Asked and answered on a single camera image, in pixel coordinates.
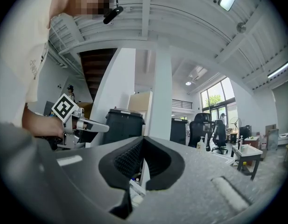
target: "computer monitor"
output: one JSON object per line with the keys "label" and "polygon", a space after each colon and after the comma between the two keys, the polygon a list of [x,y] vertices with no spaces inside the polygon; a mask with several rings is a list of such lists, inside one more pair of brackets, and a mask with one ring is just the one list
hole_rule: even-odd
{"label": "computer monitor", "polygon": [[247,139],[248,137],[251,136],[251,132],[252,132],[252,127],[250,125],[240,127],[239,138],[241,138],[242,136],[243,139]]}

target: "balcony railing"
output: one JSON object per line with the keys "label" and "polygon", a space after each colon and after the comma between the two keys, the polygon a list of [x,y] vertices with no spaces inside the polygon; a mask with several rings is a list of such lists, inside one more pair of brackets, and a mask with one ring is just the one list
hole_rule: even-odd
{"label": "balcony railing", "polygon": [[172,107],[184,108],[184,109],[190,109],[191,110],[192,109],[192,102],[173,99],[172,100]]}

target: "black trash bin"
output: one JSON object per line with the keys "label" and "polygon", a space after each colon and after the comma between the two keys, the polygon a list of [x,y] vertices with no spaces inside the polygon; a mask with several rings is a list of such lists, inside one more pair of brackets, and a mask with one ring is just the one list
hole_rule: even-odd
{"label": "black trash bin", "polygon": [[110,109],[106,116],[109,131],[103,134],[102,144],[109,144],[142,135],[142,114],[124,109]]}
{"label": "black trash bin", "polygon": [[170,141],[186,145],[186,119],[172,119]]}

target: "person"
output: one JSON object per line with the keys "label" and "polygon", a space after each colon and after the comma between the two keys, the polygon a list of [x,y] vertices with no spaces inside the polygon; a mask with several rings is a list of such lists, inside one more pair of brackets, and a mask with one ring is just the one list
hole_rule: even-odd
{"label": "person", "polygon": [[220,115],[220,118],[219,118],[222,122],[223,122],[223,124],[226,126],[226,120],[225,120],[225,113],[222,113],[221,115]]}
{"label": "person", "polygon": [[69,85],[69,87],[67,87],[68,89],[68,94],[69,94],[69,98],[75,103],[75,96],[73,93],[73,86]]}
{"label": "person", "polygon": [[34,136],[63,137],[57,117],[36,115],[27,103],[37,101],[39,75],[48,52],[50,21],[71,16],[103,16],[110,0],[18,0],[0,27],[0,122]]}

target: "office chair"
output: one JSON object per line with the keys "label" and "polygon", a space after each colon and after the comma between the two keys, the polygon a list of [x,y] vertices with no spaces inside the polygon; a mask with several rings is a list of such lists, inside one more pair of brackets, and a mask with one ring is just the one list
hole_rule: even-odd
{"label": "office chair", "polygon": [[213,142],[217,147],[214,147],[211,151],[219,150],[221,154],[223,154],[223,150],[228,153],[228,150],[226,148],[223,148],[226,146],[225,140],[226,140],[226,127],[223,124],[222,120],[216,120],[215,121],[216,129],[213,136]]}
{"label": "office chair", "polygon": [[210,114],[199,113],[195,116],[194,121],[190,123],[190,147],[197,147],[201,137],[208,135],[206,141],[206,151],[210,151],[210,139],[214,131],[215,123],[211,121]]}

